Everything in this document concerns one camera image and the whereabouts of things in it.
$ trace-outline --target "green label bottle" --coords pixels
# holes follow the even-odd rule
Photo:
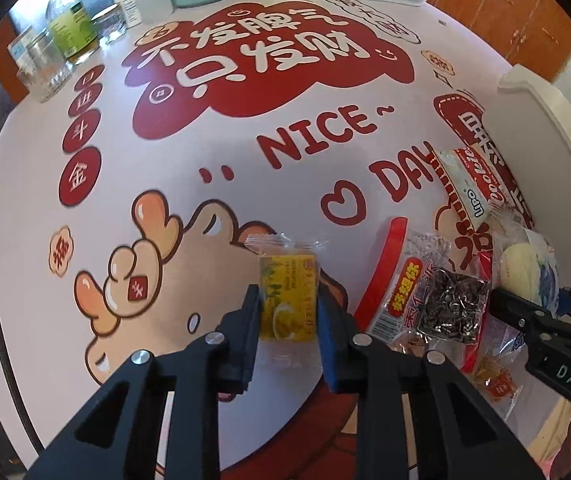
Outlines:
[[[76,62],[78,54],[96,50],[98,35],[81,1],[50,0],[46,19],[56,44],[67,59]]]

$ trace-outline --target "glass jar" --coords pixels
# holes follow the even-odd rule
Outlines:
[[[92,27],[101,37],[101,43],[116,41],[128,30],[126,15],[120,5],[103,9],[92,18]]]
[[[42,31],[26,46],[29,61],[22,66],[17,77],[40,102],[48,101],[66,84],[72,75],[53,36]]]

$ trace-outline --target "red circle with character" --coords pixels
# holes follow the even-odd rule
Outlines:
[[[94,146],[77,152],[66,165],[59,181],[59,200],[67,207],[79,205],[92,191],[99,170],[101,153]]]
[[[79,114],[83,114],[85,110],[94,104],[99,94],[101,94],[102,89],[103,85],[101,83],[94,83],[88,86],[88,88],[74,98],[70,108],[68,108],[68,115],[70,117],[76,117]]]
[[[106,66],[101,64],[101,65],[97,65],[97,66],[91,68],[90,70],[88,70],[88,72],[83,74],[79,78],[79,81],[77,81],[77,83],[74,85],[74,91],[80,92],[81,90],[88,88],[88,86],[90,86],[97,79],[99,79],[99,76],[103,73],[103,71],[105,69],[106,69]]]
[[[70,128],[64,135],[64,142],[62,143],[64,152],[74,153],[86,144],[97,131],[100,120],[101,112],[93,108],[83,112],[83,114],[72,121]]]

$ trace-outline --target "metal screw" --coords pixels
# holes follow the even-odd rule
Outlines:
[[[220,345],[224,342],[224,339],[226,339],[226,336],[221,332],[210,332],[206,334],[206,343],[208,343],[208,345]]]
[[[136,365],[142,365],[150,360],[150,352],[147,350],[137,350],[132,354],[130,360]]]
[[[370,346],[372,343],[372,338],[368,334],[359,332],[352,337],[352,343],[357,346]]]
[[[445,356],[437,350],[431,350],[427,353],[427,362],[434,365],[442,365],[445,363]]]

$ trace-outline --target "white tabletop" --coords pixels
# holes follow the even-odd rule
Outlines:
[[[25,99],[0,135],[0,321],[45,445],[132,351],[182,349],[240,306],[251,232],[327,240],[351,312],[392,216],[459,240],[458,269],[488,244],[457,233],[421,159],[475,140],[458,117],[481,115],[509,68],[472,32],[427,4],[359,0],[224,0],[173,20],[131,29],[46,104]],[[227,478],[348,478],[353,401],[264,351],[221,405]],[[0,419],[29,466],[1,364]]]

